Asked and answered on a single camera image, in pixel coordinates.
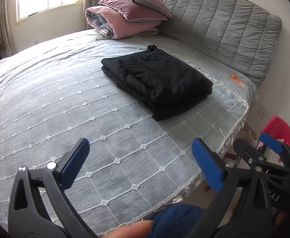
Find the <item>finger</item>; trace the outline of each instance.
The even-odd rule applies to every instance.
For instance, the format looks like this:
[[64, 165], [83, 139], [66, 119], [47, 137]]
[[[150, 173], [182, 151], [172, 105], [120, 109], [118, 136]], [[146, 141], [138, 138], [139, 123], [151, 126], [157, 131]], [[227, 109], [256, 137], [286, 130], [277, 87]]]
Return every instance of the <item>finger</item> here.
[[145, 238], [151, 227], [152, 221], [139, 221], [129, 226], [121, 226], [102, 238]]

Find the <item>black folded jacket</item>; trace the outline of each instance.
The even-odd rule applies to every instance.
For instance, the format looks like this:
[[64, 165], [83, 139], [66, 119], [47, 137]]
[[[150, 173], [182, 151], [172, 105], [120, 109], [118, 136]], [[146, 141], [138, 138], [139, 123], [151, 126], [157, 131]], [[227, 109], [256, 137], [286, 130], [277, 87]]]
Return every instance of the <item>black folded jacket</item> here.
[[104, 58], [101, 63], [103, 72], [143, 101], [156, 121], [187, 111], [212, 92], [212, 81], [155, 45], [144, 52]]

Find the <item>blue fabric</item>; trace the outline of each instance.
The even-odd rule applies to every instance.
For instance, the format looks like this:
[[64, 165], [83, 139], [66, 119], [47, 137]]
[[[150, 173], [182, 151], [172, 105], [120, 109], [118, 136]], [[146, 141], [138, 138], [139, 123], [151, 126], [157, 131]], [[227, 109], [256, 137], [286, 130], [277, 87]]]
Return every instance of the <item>blue fabric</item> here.
[[182, 238], [204, 213], [189, 204], [175, 204], [159, 212], [153, 219], [147, 238]]

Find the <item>patterned blanket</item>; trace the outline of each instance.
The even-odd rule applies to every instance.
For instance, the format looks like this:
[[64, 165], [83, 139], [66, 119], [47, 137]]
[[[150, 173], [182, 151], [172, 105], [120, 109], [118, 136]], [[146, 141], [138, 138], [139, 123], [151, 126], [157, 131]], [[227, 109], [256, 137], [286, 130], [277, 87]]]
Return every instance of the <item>patterned blanket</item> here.
[[[5, 229], [18, 167], [44, 167], [80, 137], [90, 141], [90, 154], [66, 195], [101, 235], [148, 215], [193, 185], [201, 172], [191, 152], [195, 137], [220, 153], [243, 124], [247, 102], [215, 79], [207, 100], [154, 121], [100, 69], [102, 58], [144, 51], [147, 44], [138, 38], [91, 37], [92, 30], [74, 33], [0, 61], [0, 223]], [[61, 225], [45, 190], [40, 192], [53, 222]]]

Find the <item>folded comforter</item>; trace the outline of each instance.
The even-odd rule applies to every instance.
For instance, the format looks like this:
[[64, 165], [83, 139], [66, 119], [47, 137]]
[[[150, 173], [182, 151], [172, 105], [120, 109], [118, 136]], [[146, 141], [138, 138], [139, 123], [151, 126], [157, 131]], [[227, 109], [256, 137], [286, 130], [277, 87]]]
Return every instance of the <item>folded comforter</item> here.
[[90, 26], [107, 30], [112, 39], [121, 39], [155, 28], [161, 20], [135, 22], [126, 20], [116, 10], [106, 6], [93, 6], [86, 9], [86, 19]]
[[212, 92], [212, 81], [155, 45], [144, 52], [104, 58], [101, 63], [103, 72], [143, 101], [156, 121], [187, 111]]

